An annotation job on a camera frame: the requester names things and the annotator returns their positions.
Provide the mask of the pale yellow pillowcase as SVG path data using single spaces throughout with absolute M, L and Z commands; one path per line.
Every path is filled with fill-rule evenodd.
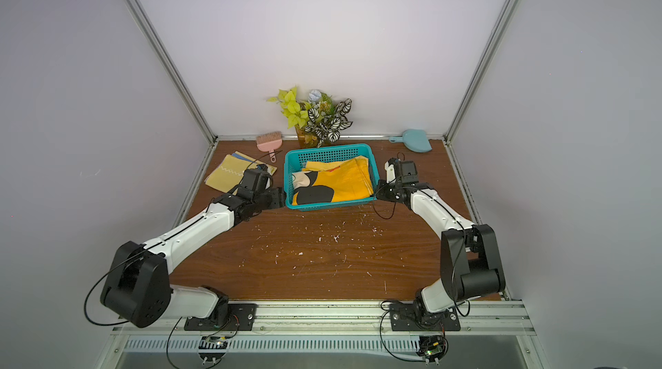
M 255 160 L 249 155 L 236 151 L 224 157 L 222 162 L 207 176 L 204 184 L 219 192 L 227 193 L 241 182 L 247 169 L 257 168 L 260 164 L 267 166 L 269 174 L 275 174 L 277 171 L 276 167 L 266 162 Z

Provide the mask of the teal plastic basket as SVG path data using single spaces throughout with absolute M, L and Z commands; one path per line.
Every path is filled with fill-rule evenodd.
M 307 162 L 342 162 L 357 156 L 365 156 L 370 160 L 370 175 L 374 194 L 370 198 L 348 201 L 344 203 L 331 203 L 320 205 L 293 205 L 293 187 L 291 175 L 301 171 Z M 370 146 L 364 143 L 332 146 L 326 148 L 309 148 L 308 150 L 294 150 L 289 152 L 284 161 L 284 189 L 286 192 L 286 206 L 291 210 L 315 211 L 329 208 L 340 208 L 351 205 L 365 205 L 375 200 L 375 192 L 379 183 L 377 162 Z

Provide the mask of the orange yellow cartoon pillowcase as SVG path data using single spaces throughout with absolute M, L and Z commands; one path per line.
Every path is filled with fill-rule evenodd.
M 357 156 L 342 162 L 307 162 L 291 175 L 293 205 L 344 203 L 374 194 L 370 160 Z

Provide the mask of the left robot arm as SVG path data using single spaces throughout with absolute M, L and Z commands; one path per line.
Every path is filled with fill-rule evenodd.
M 181 317 L 220 329 L 230 321 L 228 296 L 210 287 L 174 285 L 170 275 L 220 234 L 284 206 L 285 192 L 272 185 L 266 165 L 246 170 L 238 185 L 175 229 L 141 244 L 120 246 L 103 280 L 100 303 L 141 329 Z

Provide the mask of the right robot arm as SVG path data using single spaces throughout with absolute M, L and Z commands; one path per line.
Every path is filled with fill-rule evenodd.
M 440 277 L 415 295 L 417 318 L 423 320 L 464 301 L 501 293 L 506 277 L 494 229 L 458 214 L 430 184 L 419 181 L 414 162 L 391 158 L 385 171 L 377 199 L 405 205 L 440 240 Z

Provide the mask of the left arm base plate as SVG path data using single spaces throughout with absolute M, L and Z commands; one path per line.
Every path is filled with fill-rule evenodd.
M 252 303 L 225 304 L 210 317 L 190 317 L 184 324 L 185 331 L 251 331 L 258 305 Z

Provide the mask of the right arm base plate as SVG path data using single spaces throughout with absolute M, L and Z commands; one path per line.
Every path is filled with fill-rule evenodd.
M 460 319 L 455 309 L 430 313 L 413 303 L 387 302 L 383 305 L 392 331 L 459 332 Z

